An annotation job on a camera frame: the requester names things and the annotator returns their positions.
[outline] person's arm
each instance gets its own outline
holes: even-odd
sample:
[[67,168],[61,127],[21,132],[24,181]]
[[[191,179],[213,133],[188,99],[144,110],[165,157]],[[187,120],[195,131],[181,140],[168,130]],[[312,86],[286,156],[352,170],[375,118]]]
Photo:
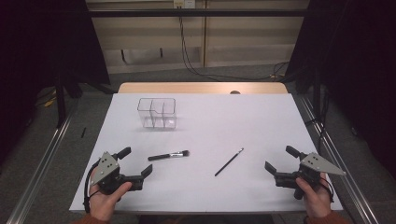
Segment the person's arm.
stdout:
[[90,208],[91,212],[74,224],[107,224],[113,216],[117,201],[131,188],[132,183],[122,184],[114,193],[105,195],[99,191],[99,186],[90,187]]
[[[323,178],[320,183],[328,187],[325,181],[326,175],[320,174]],[[296,179],[297,185],[305,192],[304,203],[306,213],[308,214],[305,222],[307,224],[347,224],[348,222],[343,219],[336,212],[332,211],[330,207],[330,195],[323,187],[318,187],[313,190],[311,186],[302,178]]]

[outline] person's left hand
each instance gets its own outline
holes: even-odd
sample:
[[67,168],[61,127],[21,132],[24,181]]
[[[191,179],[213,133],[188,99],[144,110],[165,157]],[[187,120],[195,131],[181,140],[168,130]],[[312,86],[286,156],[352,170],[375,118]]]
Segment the person's left hand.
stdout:
[[110,221],[117,201],[131,188],[131,186],[131,182],[126,182],[110,195],[105,195],[100,191],[96,192],[99,190],[98,185],[91,186],[90,195],[93,194],[90,198],[91,216],[101,221]]

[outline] brush handle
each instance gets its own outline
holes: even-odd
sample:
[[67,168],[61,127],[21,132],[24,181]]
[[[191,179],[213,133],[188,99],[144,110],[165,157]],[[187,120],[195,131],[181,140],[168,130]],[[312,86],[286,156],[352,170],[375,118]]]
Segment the brush handle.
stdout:
[[149,161],[156,161],[156,160],[166,159],[166,158],[170,158],[170,157],[171,157],[171,155],[164,154],[164,155],[159,155],[159,156],[148,157],[148,160]]

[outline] wall outlet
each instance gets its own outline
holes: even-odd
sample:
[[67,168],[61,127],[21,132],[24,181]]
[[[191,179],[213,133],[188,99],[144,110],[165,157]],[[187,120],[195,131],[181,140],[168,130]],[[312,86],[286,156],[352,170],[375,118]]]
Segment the wall outlet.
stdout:
[[174,8],[184,8],[184,0],[174,0]]
[[195,8],[195,0],[185,0],[184,8]]

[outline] black pen on floor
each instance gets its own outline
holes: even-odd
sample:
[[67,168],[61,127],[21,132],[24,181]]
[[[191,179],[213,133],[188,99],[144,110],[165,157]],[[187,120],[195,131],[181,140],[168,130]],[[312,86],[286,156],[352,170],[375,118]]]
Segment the black pen on floor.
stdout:
[[233,161],[233,159],[235,159],[235,157],[237,157],[239,155],[239,153],[241,153],[241,151],[244,150],[243,148],[241,148],[235,155],[233,155],[233,157],[227,161],[227,163],[225,163],[225,165],[223,165],[223,167],[221,167],[221,169],[215,174],[215,176],[217,176],[222,170],[224,170],[224,168],[230,164],[231,161]]

